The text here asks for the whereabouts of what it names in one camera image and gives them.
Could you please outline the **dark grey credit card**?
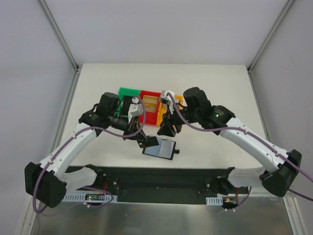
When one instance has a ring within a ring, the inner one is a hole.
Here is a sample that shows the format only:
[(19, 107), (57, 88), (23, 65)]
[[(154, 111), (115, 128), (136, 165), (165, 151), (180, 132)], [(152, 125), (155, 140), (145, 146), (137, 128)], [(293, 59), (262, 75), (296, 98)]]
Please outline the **dark grey credit card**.
[(146, 147), (153, 147), (159, 145), (158, 143), (158, 138), (153, 136), (153, 137), (148, 137), (146, 141)]

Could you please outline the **black leather card holder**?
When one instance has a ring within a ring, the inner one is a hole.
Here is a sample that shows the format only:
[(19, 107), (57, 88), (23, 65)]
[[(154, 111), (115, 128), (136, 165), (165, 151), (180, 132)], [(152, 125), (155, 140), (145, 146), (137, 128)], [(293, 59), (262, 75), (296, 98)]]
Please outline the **black leather card holder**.
[(143, 148), (143, 155), (172, 160), (175, 154), (180, 153), (180, 150), (176, 149), (175, 141), (159, 137), (156, 137), (156, 140), (158, 145)]

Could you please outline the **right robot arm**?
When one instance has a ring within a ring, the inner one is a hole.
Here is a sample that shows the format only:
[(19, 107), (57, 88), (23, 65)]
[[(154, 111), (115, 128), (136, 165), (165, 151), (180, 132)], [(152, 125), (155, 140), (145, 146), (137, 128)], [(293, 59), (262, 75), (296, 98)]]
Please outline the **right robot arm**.
[(226, 195), (241, 187), (262, 187), (283, 197), (300, 171), (302, 155), (287, 151), (260, 137), (222, 105), (212, 105), (198, 87), (183, 93), (186, 105), (176, 103), (172, 91), (162, 91), (160, 102), (167, 106), (158, 135), (174, 137), (185, 124), (200, 132), (212, 132), (234, 143), (261, 164), (259, 168), (231, 167), (229, 173), (210, 185), (216, 193)]

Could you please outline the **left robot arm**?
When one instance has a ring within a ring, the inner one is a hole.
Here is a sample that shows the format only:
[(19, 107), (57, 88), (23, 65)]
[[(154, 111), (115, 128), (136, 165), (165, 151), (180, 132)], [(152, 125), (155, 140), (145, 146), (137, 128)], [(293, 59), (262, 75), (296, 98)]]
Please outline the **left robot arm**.
[(128, 115), (116, 114), (120, 105), (119, 96), (105, 92), (91, 110), (83, 113), (71, 134), (47, 157), (38, 164), (30, 162), (24, 169), (25, 190), (32, 196), (33, 210), (40, 201), (54, 208), (61, 203), (67, 192), (83, 187), (92, 190), (103, 189), (104, 171), (92, 164), (80, 170), (67, 173), (66, 170), (82, 150), (102, 132), (122, 139), (144, 137), (140, 116), (146, 116), (142, 99), (135, 95), (131, 99)]

